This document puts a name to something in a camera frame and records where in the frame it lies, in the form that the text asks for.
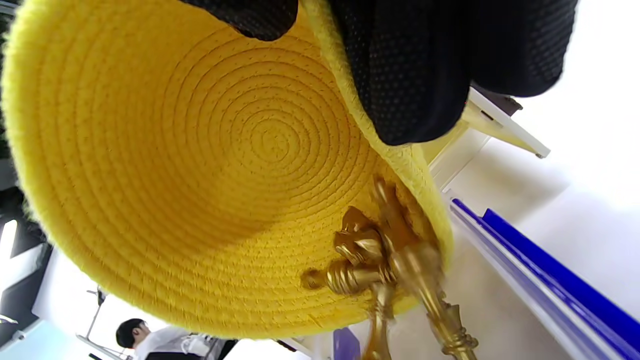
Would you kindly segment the person's right hand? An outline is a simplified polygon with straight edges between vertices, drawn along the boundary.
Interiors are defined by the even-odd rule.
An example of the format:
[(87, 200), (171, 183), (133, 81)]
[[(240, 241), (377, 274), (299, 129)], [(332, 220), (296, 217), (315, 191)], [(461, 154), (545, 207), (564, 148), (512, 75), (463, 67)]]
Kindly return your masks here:
[(327, 20), (356, 103), (389, 146), (448, 133), (472, 87), (528, 98), (563, 73), (576, 0), (189, 0), (247, 38), (275, 41), (300, 6)]

